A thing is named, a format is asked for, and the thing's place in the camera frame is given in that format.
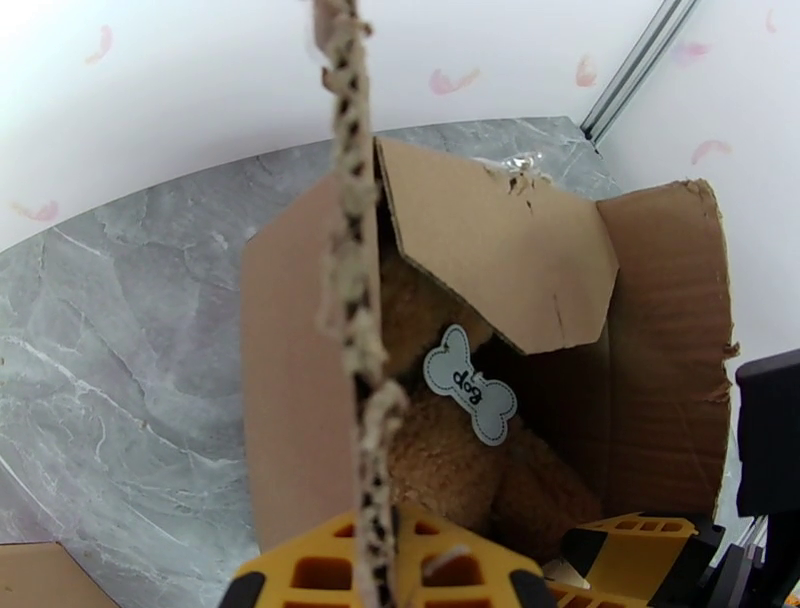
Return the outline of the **cardboard box with plush dog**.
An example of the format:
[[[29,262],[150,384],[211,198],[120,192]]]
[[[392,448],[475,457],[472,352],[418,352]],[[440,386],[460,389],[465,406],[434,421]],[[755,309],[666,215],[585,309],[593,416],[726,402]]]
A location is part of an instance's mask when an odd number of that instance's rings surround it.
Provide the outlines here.
[[[677,181],[593,202],[536,179],[379,137],[400,252],[496,329],[494,373],[605,512],[712,514],[730,433],[727,246],[711,186]],[[316,325],[337,189],[324,178],[242,254],[245,452],[258,543],[271,548],[352,498],[353,391]]]

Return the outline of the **brown plush dog toy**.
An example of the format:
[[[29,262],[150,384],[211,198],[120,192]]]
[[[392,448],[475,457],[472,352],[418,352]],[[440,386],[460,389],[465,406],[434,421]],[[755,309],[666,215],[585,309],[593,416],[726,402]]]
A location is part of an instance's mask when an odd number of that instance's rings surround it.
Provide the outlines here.
[[[570,529],[602,518],[601,501],[519,418],[502,444],[489,446],[470,414],[423,376],[425,356],[453,324],[465,331],[473,368],[483,370],[478,358],[492,327],[395,250],[381,252],[380,279],[385,369],[409,398],[389,452],[394,501],[423,506],[540,563],[558,557]]]

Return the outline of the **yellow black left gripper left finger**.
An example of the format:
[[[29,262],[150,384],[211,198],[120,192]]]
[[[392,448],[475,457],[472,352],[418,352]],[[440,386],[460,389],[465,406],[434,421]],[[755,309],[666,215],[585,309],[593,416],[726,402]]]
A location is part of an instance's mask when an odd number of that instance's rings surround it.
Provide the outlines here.
[[[390,608],[557,608],[538,564],[420,507],[396,521]],[[368,608],[351,514],[244,563],[218,608]]]

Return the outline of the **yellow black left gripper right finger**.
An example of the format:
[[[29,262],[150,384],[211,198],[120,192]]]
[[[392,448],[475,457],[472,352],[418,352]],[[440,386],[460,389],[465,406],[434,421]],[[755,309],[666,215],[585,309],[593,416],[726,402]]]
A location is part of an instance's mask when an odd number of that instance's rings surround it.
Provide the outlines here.
[[[693,599],[698,541],[697,514],[635,512],[568,530],[560,557],[591,591],[664,608]]]

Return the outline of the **taped brown cardboard box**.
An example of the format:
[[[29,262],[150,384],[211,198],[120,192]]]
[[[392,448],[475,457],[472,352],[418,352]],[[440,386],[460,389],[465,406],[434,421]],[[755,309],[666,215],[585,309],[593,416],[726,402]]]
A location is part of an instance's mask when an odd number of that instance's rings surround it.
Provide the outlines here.
[[[0,544],[0,608],[120,608],[58,543]]]

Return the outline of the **aluminium corner post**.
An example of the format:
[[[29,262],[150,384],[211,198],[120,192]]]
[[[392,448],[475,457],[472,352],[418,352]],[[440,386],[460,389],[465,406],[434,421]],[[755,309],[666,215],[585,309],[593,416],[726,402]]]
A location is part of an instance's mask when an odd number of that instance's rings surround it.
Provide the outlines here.
[[[593,146],[608,134],[701,2],[661,0],[643,33],[581,122],[581,131]]]

